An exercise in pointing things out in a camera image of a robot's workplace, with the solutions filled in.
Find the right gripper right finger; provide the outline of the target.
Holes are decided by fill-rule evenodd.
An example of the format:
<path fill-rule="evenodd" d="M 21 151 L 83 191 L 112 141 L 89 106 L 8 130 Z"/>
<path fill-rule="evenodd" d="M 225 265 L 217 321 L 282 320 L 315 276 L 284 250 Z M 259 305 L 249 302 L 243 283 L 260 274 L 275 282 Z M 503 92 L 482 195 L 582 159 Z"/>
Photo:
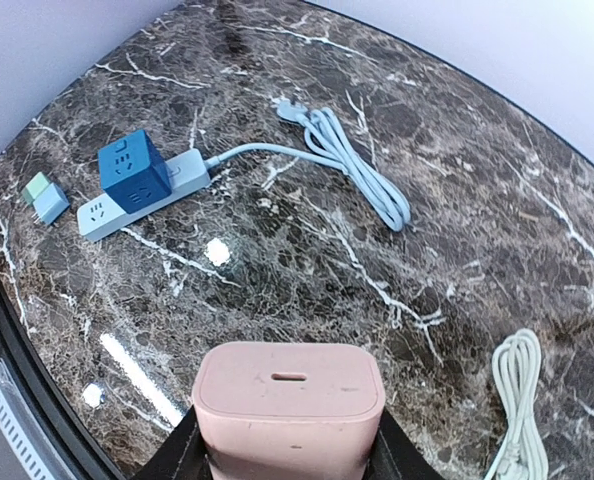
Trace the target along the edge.
<path fill-rule="evenodd" d="M 390 412 L 383 412 L 374 441 L 377 480 L 443 480 L 426 462 Z"/>

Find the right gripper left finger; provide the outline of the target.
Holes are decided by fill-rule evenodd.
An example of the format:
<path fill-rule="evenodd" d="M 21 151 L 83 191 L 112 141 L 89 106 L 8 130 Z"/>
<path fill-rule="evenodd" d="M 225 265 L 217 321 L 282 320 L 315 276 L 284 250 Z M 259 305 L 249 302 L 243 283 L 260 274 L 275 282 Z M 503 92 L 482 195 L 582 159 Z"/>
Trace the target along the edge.
<path fill-rule="evenodd" d="M 135 474 L 135 480 L 210 480 L 212 474 L 196 412 L 191 407 L 182 421 Z"/>

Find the pink plug adapter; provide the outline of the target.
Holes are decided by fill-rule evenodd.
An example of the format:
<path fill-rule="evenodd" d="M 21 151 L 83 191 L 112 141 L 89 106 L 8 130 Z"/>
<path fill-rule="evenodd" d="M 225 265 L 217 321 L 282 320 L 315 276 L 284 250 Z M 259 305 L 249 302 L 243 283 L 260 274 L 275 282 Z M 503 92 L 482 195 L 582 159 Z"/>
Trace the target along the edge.
<path fill-rule="evenodd" d="M 216 479 L 361 479 L 385 389 L 356 346 L 230 342 L 202 360 L 192 402 Z"/>

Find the blue cube socket adapter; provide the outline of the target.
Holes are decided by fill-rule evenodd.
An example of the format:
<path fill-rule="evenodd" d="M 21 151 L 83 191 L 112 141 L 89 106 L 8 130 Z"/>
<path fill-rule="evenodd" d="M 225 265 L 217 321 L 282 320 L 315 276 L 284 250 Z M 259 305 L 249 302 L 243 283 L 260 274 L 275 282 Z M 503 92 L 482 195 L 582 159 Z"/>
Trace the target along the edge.
<path fill-rule="evenodd" d="M 135 213 L 172 193 L 166 162 L 145 130 L 98 151 L 102 190 L 126 213 Z"/>

